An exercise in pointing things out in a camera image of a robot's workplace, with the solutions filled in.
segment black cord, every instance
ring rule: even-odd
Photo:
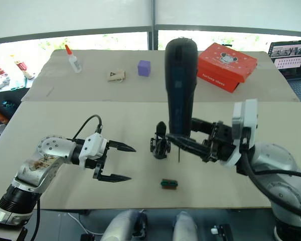
[[[101,127],[102,127],[101,118],[100,118],[99,115],[94,114],[94,115],[92,115],[91,117],[89,117],[89,118],[84,122],[84,124],[81,126],[81,128],[79,129],[79,131],[76,133],[76,135],[75,135],[72,139],[76,139],[76,137],[79,135],[79,133],[81,132],[81,130],[85,127],[85,125],[86,125],[91,119],[93,119],[94,117],[97,117],[98,120],[99,120],[99,124],[98,124],[98,126],[97,126],[95,132],[101,133]]]
[[[266,189],[256,178],[256,175],[254,174],[254,171],[249,163],[248,157],[247,157],[247,152],[242,151],[242,164],[243,164],[243,168],[246,171],[246,174],[249,176],[249,178],[251,179],[251,181],[254,183],[254,185],[268,198],[270,199],[270,201],[276,203],[277,205],[283,207],[284,209],[298,215],[301,217],[301,209],[298,207],[295,207],[285,201],[283,201],[282,199],[280,199],[278,196],[274,195],[273,193],[271,193],[268,189]],[[284,171],[284,170],[275,170],[277,171],[278,174],[280,174],[280,172],[289,172],[289,171]]]
[[[34,234],[32,235],[32,238],[31,238],[30,241],[34,241],[35,240],[35,238],[37,236],[37,233],[38,233],[39,224],[40,224],[40,199],[38,199],[38,201],[37,201],[37,222],[36,222],[36,228],[35,228]]]
[[[263,170],[263,171],[253,171],[255,175],[268,175],[268,174],[287,174],[290,176],[301,177],[301,172],[286,171],[286,170]]]

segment red shoe box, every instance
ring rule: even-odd
[[[197,76],[232,93],[256,65],[257,59],[214,43],[200,54]]]

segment white bottle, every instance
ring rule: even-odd
[[[69,49],[68,45],[65,44],[65,47],[66,47],[66,50],[67,50],[67,54],[68,54],[68,60],[69,60],[69,63],[71,65],[71,67],[74,69],[74,71],[76,73],[79,73],[81,72],[82,68],[77,60],[77,57],[74,56],[71,52],[71,50]]]

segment red bottle cap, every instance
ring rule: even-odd
[[[65,47],[66,47],[66,50],[67,50],[67,54],[71,55],[71,54],[72,54],[72,52],[71,52],[71,50],[70,50],[70,48],[68,47],[68,45],[67,45],[67,44],[65,44]]]

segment beige table surface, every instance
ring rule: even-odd
[[[299,101],[265,52],[244,53],[258,59],[244,84],[229,93],[198,78],[194,101]],[[74,73],[65,50],[56,50],[23,101],[167,101],[164,51],[76,50],[74,54],[82,64],[81,73]],[[139,60],[151,62],[149,77],[138,75]],[[107,82],[107,74],[118,69],[126,71],[126,80]]]
[[[193,117],[231,124],[233,103],[194,103]],[[267,207],[269,201],[235,168],[203,163],[200,158],[172,146],[167,159],[149,151],[159,121],[168,122],[167,103],[138,102],[33,102],[21,104],[0,137],[0,198],[21,163],[31,156],[41,138],[58,134],[71,138],[92,114],[102,117],[102,134],[109,140],[133,146],[136,153],[111,149],[104,174],[121,174],[132,180],[105,183],[92,179],[93,170],[63,165],[42,196],[42,208],[236,208]],[[287,148],[301,167],[301,103],[260,102],[256,139]],[[79,137],[90,135],[90,122]],[[202,141],[205,135],[192,133]],[[162,178],[176,179],[177,190],[163,190]]]

